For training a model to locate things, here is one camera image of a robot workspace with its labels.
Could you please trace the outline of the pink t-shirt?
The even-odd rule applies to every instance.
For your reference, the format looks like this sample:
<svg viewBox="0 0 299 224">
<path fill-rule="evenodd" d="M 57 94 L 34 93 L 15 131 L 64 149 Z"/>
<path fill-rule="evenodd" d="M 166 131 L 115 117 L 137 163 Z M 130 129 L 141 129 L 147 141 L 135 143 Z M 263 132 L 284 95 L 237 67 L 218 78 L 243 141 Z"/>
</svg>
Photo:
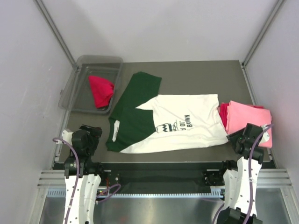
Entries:
<svg viewBox="0 0 299 224">
<path fill-rule="evenodd" d="M 245 128 L 248 123 L 265 128 L 272 122 L 270 110 L 255 108 L 235 101 L 229 102 L 227 119 L 227 134 L 232 134 Z"/>
</svg>

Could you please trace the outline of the white and green t-shirt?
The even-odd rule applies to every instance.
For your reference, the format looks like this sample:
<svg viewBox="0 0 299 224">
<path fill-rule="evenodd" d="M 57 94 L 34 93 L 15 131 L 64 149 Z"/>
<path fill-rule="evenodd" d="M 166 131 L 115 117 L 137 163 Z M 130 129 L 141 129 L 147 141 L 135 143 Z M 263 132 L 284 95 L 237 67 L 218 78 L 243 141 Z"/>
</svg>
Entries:
<svg viewBox="0 0 299 224">
<path fill-rule="evenodd" d="M 216 94 L 161 95 L 162 79 L 135 73 L 110 117 L 108 151 L 147 154 L 227 143 Z"/>
</svg>

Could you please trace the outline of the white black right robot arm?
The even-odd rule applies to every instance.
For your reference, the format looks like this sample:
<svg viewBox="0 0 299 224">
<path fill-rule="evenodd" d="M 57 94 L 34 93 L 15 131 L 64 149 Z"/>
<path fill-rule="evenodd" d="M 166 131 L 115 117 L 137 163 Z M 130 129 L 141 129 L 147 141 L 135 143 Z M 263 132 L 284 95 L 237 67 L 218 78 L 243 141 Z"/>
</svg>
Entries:
<svg viewBox="0 0 299 224">
<path fill-rule="evenodd" d="M 259 147 L 263 128 L 248 123 L 227 136 L 234 151 L 241 157 L 226 161 L 218 173 L 225 185 L 224 203 L 216 212 L 214 224 L 261 224 L 256 211 L 257 178 L 262 168 L 264 151 Z"/>
</svg>

